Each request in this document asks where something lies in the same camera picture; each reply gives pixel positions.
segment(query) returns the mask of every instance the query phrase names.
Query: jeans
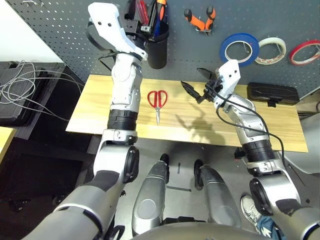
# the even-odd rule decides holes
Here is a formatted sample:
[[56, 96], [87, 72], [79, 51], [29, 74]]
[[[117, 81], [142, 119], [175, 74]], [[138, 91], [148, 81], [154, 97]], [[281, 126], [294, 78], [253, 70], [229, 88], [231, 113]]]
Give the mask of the jeans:
[[262, 216], [257, 222], [257, 229], [261, 235], [273, 240], [287, 240], [283, 232], [276, 226], [276, 223], [269, 216]]

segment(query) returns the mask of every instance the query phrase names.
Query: red tape roll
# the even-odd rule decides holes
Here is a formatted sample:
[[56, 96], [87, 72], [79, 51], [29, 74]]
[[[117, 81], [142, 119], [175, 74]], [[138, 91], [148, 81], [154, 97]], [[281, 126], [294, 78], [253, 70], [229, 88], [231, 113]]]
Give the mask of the red tape roll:
[[299, 44], [298, 46], [296, 46], [290, 52], [290, 55], [289, 55], [290, 62], [293, 65], [303, 66], [303, 65], [307, 65], [307, 64], [312, 63], [317, 58], [320, 58], [320, 49], [318, 48], [318, 51], [312, 57], [310, 57], [310, 58], [308, 58], [306, 60], [303, 60], [303, 61], [295, 61], [294, 60], [294, 57], [295, 57], [297, 52], [299, 52], [301, 49], [304, 49], [304, 48], [309, 47], [309, 46], [319, 46], [320, 47], [320, 40], [310, 40], [310, 41], [303, 42], [303, 43]]

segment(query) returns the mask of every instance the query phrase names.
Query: pegboard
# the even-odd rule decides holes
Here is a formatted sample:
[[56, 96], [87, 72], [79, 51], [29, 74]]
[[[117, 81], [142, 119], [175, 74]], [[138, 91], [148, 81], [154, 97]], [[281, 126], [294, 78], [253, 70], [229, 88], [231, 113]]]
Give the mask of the pegboard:
[[[43, 6], [30, 3], [29, 7], [22, 0], [6, 1], [81, 80], [85, 82], [89, 74], [111, 74], [98, 61], [104, 52], [95, 48], [86, 37], [88, 5], [93, 2], [119, 4], [121, 14], [127, 0], [42, 0]], [[212, 71], [219, 68], [223, 64], [219, 56], [223, 40], [235, 33], [248, 33], [258, 41], [268, 37], [283, 39], [287, 53], [284, 59], [272, 65], [254, 62], [241, 67], [239, 84], [258, 82], [291, 86], [298, 90], [300, 97], [319, 87], [319, 59], [305, 66], [294, 66], [288, 57], [298, 44], [320, 39], [319, 0], [168, 0], [167, 3], [170, 27], [167, 65], [155, 70], [145, 62], [144, 78], [206, 82], [197, 68]], [[206, 21], [209, 5], [216, 10], [212, 36], [196, 32], [184, 18], [184, 10], [189, 8], [196, 17]], [[111, 48], [97, 36], [93, 26], [89, 31], [101, 45]], [[306, 48], [296, 56], [297, 60], [306, 59], [315, 52], [315, 47]], [[228, 54], [240, 59], [246, 52], [242, 45], [234, 44]], [[271, 58], [278, 54], [275, 45], [267, 45], [260, 49], [259, 56]], [[104, 62], [113, 65], [111, 59]]]

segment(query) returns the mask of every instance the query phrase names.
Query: person's foot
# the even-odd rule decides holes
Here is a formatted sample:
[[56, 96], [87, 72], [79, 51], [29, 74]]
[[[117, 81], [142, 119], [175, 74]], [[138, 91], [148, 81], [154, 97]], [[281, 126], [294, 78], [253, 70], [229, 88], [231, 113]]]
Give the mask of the person's foot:
[[193, 166], [194, 187], [198, 191], [202, 190], [202, 188], [204, 187], [204, 183], [202, 182], [202, 179], [201, 179], [201, 170], [200, 170], [200, 167], [203, 164], [204, 163], [200, 159], [198, 159], [194, 162], [194, 166]]
[[245, 218], [254, 225], [255, 230], [260, 234], [260, 231], [257, 228], [257, 223], [262, 215], [256, 209], [255, 202], [252, 197], [249, 195], [242, 196], [240, 200], [240, 206]]
[[169, 155], [164, 153], [160, 157], [160, 161], [163, 161], [166, 163], [167, 166], [169, 166]]

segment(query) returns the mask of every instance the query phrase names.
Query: pliers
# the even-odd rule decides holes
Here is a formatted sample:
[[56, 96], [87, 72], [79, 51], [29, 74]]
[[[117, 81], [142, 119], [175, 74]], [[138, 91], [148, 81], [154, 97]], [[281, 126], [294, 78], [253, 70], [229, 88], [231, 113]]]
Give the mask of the pliers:
[[213, 24], [216, 18], [216, 10], [213, 6], [208, 6], [206, 9], [206, 15], [208, 17], [206, 23], [201, 21], [200, 19], [193, 16], [190, 9], [184, 10], [185, 19], [195, 26], [195, 30], [199, 32], [204, 32], [207, 36], [211, 35], [211, 30], [213, 28]]

